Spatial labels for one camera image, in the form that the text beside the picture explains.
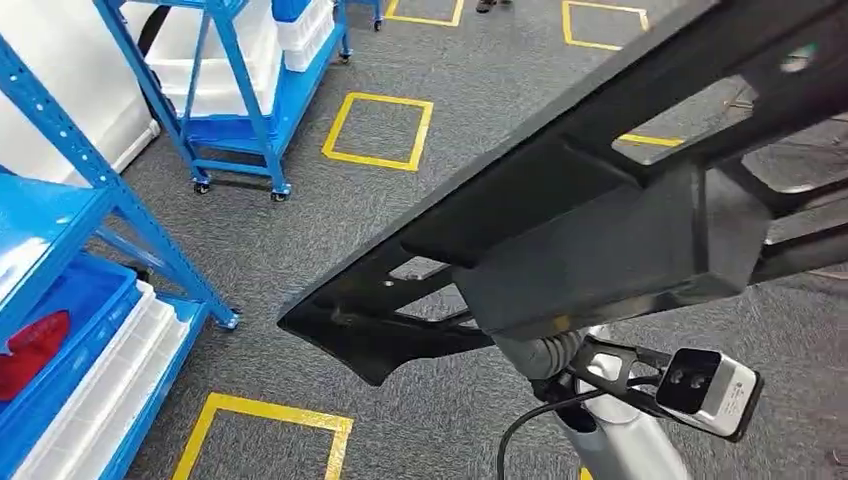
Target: yellow floor marking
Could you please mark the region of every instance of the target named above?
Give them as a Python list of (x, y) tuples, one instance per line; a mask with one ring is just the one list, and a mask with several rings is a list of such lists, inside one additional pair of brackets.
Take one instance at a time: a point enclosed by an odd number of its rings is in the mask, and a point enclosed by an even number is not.
[(395, 15), (395, 10), (397, 9), (397, 4), (399, 0), (391, 0), (389, 2), (388, 8), (386, 8), (386, 15), (383, 18), (388, 18), (391, 20), (400, 20), (402, 22), (415, 22), (415, 23), (425, 23), (427, 25), (438, 25), (440, 27), (458, 27), (459, 26), (459, 18), (462, 16), (462, 6), (465, 3), (465, 0), (456, 0), (456, 5), (453, 7), (453, 17), (450, 20), (433, 20), (432, 18), (421, 18), (421, 17), (404, 17), (402, 15)]
[[(353, 153), (343, 153), (335, 151), (336, 140), (339, 138), (339, 133), (344, 126), (345, 119), (350, 108), (353, 106), (354, 100), (371, 100), (375, 102), (397, 103), (400, 105), (409, 105), (422, 109), (421, 121), (418, 123), (418, 132), (415, 134), (415, 142), (412, 145), (412, 153), (406, 160), (388, 160), (379, 157), (369, 157), (367, 155), (356, 155)], [(421, 153), (424, 151), (424, 139), (427, 138), (427, 131), (430, 129), (430, 118), (433, 116), (433, 102), (424, 100), (414, 100), (411, 98), (389, 97), (386, 95), (374, 95), (372, 93), (351, 92), (347, 94), (336, 119), (333, 121), (333, 126), (330, 127), (330, 133), (327, 135), (327, 140), (324, 142), (324, 147), (321, 149), (328, 158), (336, 160), (344, 160), (346, 162), (364, 163), (367, 165), (375, 165), (378, 167), (397, 168), (415, 172), (418, 170), (418, 162), (421, 160)]]
[(332, 430), (335, 433), (333, 434), (333, 444), (330, 446), (330, 454), (327, 457), (327, 470), (324, 473), (324, 480), (338, 480), (341, 476), (347, 437), (353, 428), (353, 419), (213, 392), (206, 398), (203, 410), (197, 417), (197, 422), (194, 424), (194, 429), (191, 431), (191, 436), (189, 436), (172, 480), (188, 479), (197, 457), (200, 456), (206, 432), (212, 426), (212, 420), (218, 410)]
[(582, 40), (575, 40), (574, 35), (571, 33), (571, 6), (575, 7), (592, 7), (592, 8), (603, 8), (606, 10), (618, 10), (621, 12), (629, 12), (635, 13), (639, 15), (639, 24), (642, 26), (642, 30), (648, 31), (650, 26), (648, 25), (648, 11), (644, 8), (632, 8), (632, 7), (619, 7), (617, 5), (604, 5), (601, 3), (589, 3), (589, 2), (579, 2), (576, 0), (563, 0), (562, 2), (562, 33), (565, 36), (565, 43), (569, 45), (576, 45), (578, 47), (589, 47), (589, 48), (601, 48), (604, 50), (621, 50), (621, 46), (619, 45), (610, 45), (607, 43), (594, 43), (594, 42), (584, 42)]
[(618, 137), (618, 139), (625, 142), (647, 143), (649, 145), (659, 145), (661, 147), (676, 147), (684, 142), (682, 138), (646, 137), (644, 135), (636, 135), (633, 133), (625, 133)]

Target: red object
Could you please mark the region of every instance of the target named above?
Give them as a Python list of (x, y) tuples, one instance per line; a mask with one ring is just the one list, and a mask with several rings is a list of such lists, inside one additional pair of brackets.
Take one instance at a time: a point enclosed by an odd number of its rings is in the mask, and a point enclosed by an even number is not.
[(71, 328), (67, 310), (60, 310), (20, 329), (9, 341), (10, 355), (0, 354), (0, 401), (15, 398), (56, 356)]

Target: blue cart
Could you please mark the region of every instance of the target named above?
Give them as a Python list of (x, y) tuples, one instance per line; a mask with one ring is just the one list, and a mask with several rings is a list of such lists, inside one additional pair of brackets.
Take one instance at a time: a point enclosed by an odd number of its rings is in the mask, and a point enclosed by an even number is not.
[[(341, 8), (337, 9), (336, 25), (330, 37), (309, 68), (305, 72), (291, 72), (284, 66), (280, 67), (274, 106), (270, 115), (263, 115), (260, 110), (233, 26), (233, 19), (248, 0), (138, 0), (171, 7), (194, 8), (203, 12), (182, 118), (177, 118), (174, 107), (162, 93), (156, 77), (127, 32), (126, 22), (119, 10), (126, 1), (94, 0), (94, 4), (138, 77), (139, 84), (160, 123), (188, 165), (195, 192), (204, 194), (209, 191), (210, 170), (226, 170), (271, 177), (272, 200), (288, 199), (291, 194), (291, 185), (286, 180), (283, 169), (286, 147), (303, 118), (328, 63), (334, 58), (336, 47), (340, 46), (338, 55), (342, 63), (347, 63), (351, 56), (344, 0), (339, 0)], [(210, 21), (215, 22), (215, 28), (221, 37), (221, 44), (244, 100), (247, 116), (213, 115), (191, 118), (191, 106), (200, 70), (200, 53), (209, 31)], [(197, 154), (196, 147), (261, 155), (264, 165), (245, 165), (223, 159), (201, 158)]]

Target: white storage box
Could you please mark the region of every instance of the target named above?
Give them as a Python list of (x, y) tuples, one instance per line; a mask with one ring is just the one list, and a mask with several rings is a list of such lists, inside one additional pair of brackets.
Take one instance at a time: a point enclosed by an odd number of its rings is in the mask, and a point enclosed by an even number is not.
[(142, 299), (30, 451), (14, 480), (99, 478), (188, 333), (174, 308)]
[(294, 22), (277, 22), (277, 41), (283, 50), (303, 50), (328, 11), (332, 15), (333, 2), (312, 0)]
[[(277, 44), (276, 36), (268, 37), (273, 42), (273, 49), (267, 59), (264, 59), (256, 73), (250, 74), (253, 84), (253, 93), (259, 101), (259, 109), (263, 115), (270, 115), (274, 108), (274, 97), (277, 92), (277, 81), (280, 78), (280, 67), (283, 61), (283, 49)], [(188, 100), (188, 87), (170, 88), (162, 87), (162, 93), (174, 102), (174, 108), (178, 116), (185, 113), (185, 105)], [(232, 114), (247, 115), (247, 107), (238, 86), (232, 88), (208, 88), (198, 84), (194, 92), (194, 102), (191, 107), (191, 117), (203, 117), (207, 115)]]
[(312, 60), (315, 58), (315, 55), (318, 54), (318, 50), (321, 50), (321, 47), (324, 46), (324, 42), (330, 38), (330, 34), (333, 33), (333, 28), (335, 26), (336, 24), (333, 21), (333, 9), (330, 8), (326, 11), (315, 30), (309, 35), (309, 38), (306, 42), (304, 42), (301, 48), (285, 51), (286, 69), (293, 72), (305, 72), (312, 63)]
[[(156, 72), (163, 88), (188, 90), (194, 50), (200, 32), (202, 12), (193, 8), (172, 8), (156, 40), (147, 52), (150, 68)], [(234, 20), (239, 50), (244, 57), (250, 78), (255, 78), (267, 64), (276, 36), (271, 0), (251, 0)], [(202, 50), (198, 86), (202, 88), (236, 89), (235, 77), (227, 54), (210, 20), (209, 31)]]

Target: blue metal shelf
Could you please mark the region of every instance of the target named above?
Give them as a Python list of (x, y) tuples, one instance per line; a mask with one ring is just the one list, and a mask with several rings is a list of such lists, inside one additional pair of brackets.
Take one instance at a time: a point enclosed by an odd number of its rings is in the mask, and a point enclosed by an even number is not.
[[(277, 158), (283, 155), (291, 141), (344, 33), (344, 25), (336, 25), (305, 72), (288, 71), (285, 62), (282, 62), (274, 107), (271, 115), (264, 117), (268, 137)], [(251, 127), (250, 120), (246, 117), (215, 115), (193, 118), (188, 122), (188, 131), (189, 140), (196, 145), (257, 155), (262, 155), (263, 152), (263, 147)], [(221, 138), (222, 131), (230, 133), (231, 136)], [(204, 167), (208, 162), (208, 160), (196, 160), (195, 164)]]
[(0, 174), (0, 338), (14, 333), (6, 320), (32, 310), (113, 207), (106, 189)]
[(144, 436), (150, 430), (150, 425), (153, 423), (156, 414), (159, 412), (159, 408), (171, 390), (171, 385), (174, 384), (174, 380), (177, 378), (177, 374), (180, 368), (182, 368), (183, 362), (189, 350), (191, 350), (192, 345), (194, 345), (194, 341), (197, 339), (197, 335), (200, 333), (203, 322), (209, 313), (209, 309), (204, 303), (184, 300), (160, 293), (156, 294), (156, 298), (172, 305), (177, 312), (177, 318), (181, 322), (188, 323), (189, 330), (183, 339), (183, 343), (180, 344), (177, 352), (168, 364), (168, 368), (165, 370), (162, 378), (159, 379), (159, 383), (156, 384), (156, 388), (150, 395), (150, 399), (141, 409), (141, 412), (139, 412), (135, 423), (133, 423), (133, 426), (127, 432), (123, 442), (118, 446), (118, 450), (112, 456), (112, 460), (103, 470), (100, 476), (101, 480), (120, 480), (126, 475), (135, 454), (141, 446), (141, 442), (144, 440)]
[[(110, 3), (120, 7), (127, 0), (111, 0)], [(250, 0), (132, 0), (137, 3), (150, 3), (153, 5), (165, 5), (169, 7), (196, 8), (199, 10), (220, 9), (227, 15), (234, 17)]]
[[(137, 0), (159, 5), (203, 9), (188, 88), (186, 114), (182, 119), (177, 118), (172, 104), (162, 93), (155, 75), (145, 63), (132, 36), (127, 32), (126, 22), (118, 10), (124, 1), (94, 0), (94, 5), (138, 78), (139, 85), (156, 112), (162, 127), (168, 132), (177, 152), (188, 166), (191, 179), (195, 183), (195, 191), (198, 193), (208, 191), (211, 181), (209, 170), (228, 170), (269, 176), (272, 198), (284, 200), (288, 197), (291, 193), (291, 185), (286, 181), (282, 165), (286, 147), (315, 93), (315, 88), (320, 83), (333, 48), (340, 43), (339, 54), (343, 58), (348, 58), (352, 54), (347, 41), (345, 1), (337, 1), (336, 27), (310, 68), (306, 72), (295, 73), (284, 71), (284, 67), (281, 67), (274, 111), (266, 117), (262, 115), (259, 108), (232, 22), (246, 0)], [(244, 100), (246, 116), (191, 118), (191, 104), (200, 67), (198, 55), (202, 50), (211, 22), (215, 24), (215, 30), (220, 36), (221, 45), (224, 47)], [(258, 154), (263, 157), (264, 165), (244, 165), (223, 159), (203, 159), (197, 155), (196, 146), (212, 146), (222, 150)]]
[[(108, 1), (121, 3), (121, 0)], [(209, 1), (221, 5), (220, 0)], [(110, 465), (110, 472), (121, 472), (111, 478), (120, 478), (207, 315), (213, 315), (220, 326), (228, 329), (236, 327), (238, 316), (188, 261), (138, 196), (115, 173), (2, 35), (0, 92), (92, 186), (90, 189), (76, 188), (20, 178), (0, 165), (0, 331), (7, 333), (2, 330), (4, 325), (20, 326), (21, 317), (38, 303), (93, 235), (167, 277), (194, 299), (167, 300), (177, 309), (181, 319), (190, 322), (189, 332)], [(110, 213), (125, 222), (136, 236), (134, 240), (144, 248), (102, 226)], [(4, 437), (3, 440), (15, 442), (16, 438)], [(6, 478), (11, 473), (0, 472), (0, 477)]]

